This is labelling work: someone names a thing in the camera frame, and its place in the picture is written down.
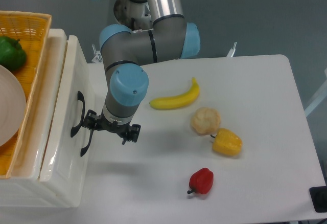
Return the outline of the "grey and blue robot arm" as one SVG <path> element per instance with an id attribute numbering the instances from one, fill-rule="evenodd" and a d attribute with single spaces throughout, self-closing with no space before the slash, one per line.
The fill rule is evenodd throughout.
<path id="1" fill-rule="evenodd" d="M 198 28 L 185 20 L 180 0 L 129 1 L 133 6 L 148 5 L 150 28 L 137 30 L 117 23 L 101 31 L 99 45 L 108 87 L 105 103 L 100 114 L 83 110 L 71 136 L 84 127 L 115 133 L 124 142 L 136 142 L 141 127 L 131 124 L 131 120 L 149 85 L 141 63 L 186 59 L 200 50 Z"/>

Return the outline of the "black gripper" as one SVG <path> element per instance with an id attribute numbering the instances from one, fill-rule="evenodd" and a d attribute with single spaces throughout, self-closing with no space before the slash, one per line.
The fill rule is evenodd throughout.
<path id="1" fill-rule="evenodd" d="M 138 140 L 139 133 L 141 131 L 141 125 L 132 124 L 130 122 L 127 124 L 119 125 L 118 121 L 110 122 L 103 114 L 97 115 L 97 113 L 89 109 L 82 122 L 82 127 L 87 128 L 90 131 L 108 131 L 120 135 L 122 140 L 122 145 L 126 142 L 136 143 Z"/>

